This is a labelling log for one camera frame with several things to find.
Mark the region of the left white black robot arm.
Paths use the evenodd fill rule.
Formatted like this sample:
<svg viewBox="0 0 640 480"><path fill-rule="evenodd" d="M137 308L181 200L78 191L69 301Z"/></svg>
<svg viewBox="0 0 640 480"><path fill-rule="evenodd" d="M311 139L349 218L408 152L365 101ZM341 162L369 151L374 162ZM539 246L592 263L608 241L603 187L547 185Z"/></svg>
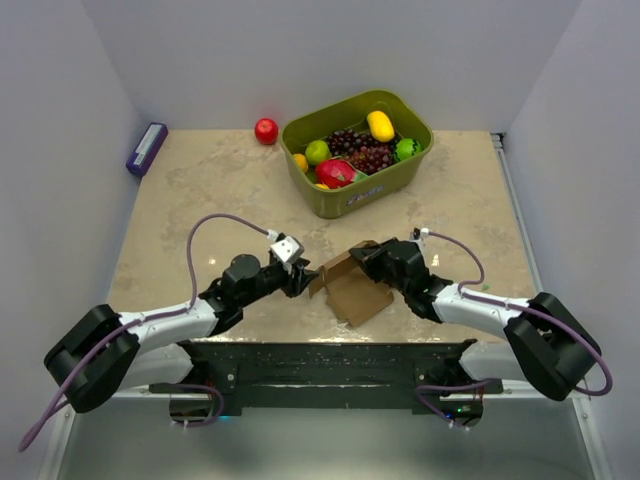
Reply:
<svg viewBox="0 0 640 480"><path fill-rule="evenodd" d="M95 306L45 355L44 366L73 409L90 412L124 386L142 355L224 333L243 319L245 307L278 290L300 296L319 276L309 264L304 258L284 264L271 253L262 266L242 254L192 304L120 313L107 304Z"/></svg>

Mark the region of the brown cardboard paper box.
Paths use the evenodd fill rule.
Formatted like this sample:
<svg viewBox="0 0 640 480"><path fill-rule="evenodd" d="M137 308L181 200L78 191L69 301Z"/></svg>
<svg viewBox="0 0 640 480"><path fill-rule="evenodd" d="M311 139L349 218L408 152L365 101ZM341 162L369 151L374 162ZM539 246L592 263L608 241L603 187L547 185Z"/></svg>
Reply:
<svg viewBox="0 0 640 480"><path fill-rule="evenodd" d="M318 277L309 285L309 297L321 290L326 291L326 304L336 318L352 328L362 326L394 301L392 290L371 280L349 251L318 269Z"/></svg>

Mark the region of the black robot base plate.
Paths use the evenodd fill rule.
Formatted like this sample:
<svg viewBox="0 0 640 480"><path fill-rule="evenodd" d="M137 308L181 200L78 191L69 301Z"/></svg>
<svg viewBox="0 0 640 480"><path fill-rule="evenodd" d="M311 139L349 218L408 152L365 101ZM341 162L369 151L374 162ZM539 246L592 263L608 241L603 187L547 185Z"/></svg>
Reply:
<svg viewBox="0 0 640 480"><path fill-rule="evenodd" d="M429 414L440 407L465 425L481 418L480 393L499 394L501 381L480 387L459 364L472 346L461 343L247 343L189 341L194 370L174 383L174 419L196 419L206 402L184 399L206 385L224 398L224 414L249 408L390 409Z"/></svg>

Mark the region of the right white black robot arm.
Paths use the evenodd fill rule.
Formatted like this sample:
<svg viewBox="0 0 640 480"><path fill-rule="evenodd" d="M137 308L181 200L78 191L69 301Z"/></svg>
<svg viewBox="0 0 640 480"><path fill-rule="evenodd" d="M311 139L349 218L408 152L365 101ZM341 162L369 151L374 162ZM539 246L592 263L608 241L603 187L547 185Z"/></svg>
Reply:
<svg viewBox="0 0 640 480"><path fill-rule="evenodd" d="M412 313L439 324L458 324L504 339L469 346L445 369L448 386L469 392L481 381L526 381L543 396L562 401L602 358L593 337L554 295L506 298L470 290L431 273L420 240L392 238L349 251L372 281L404 298Z"/></svg>

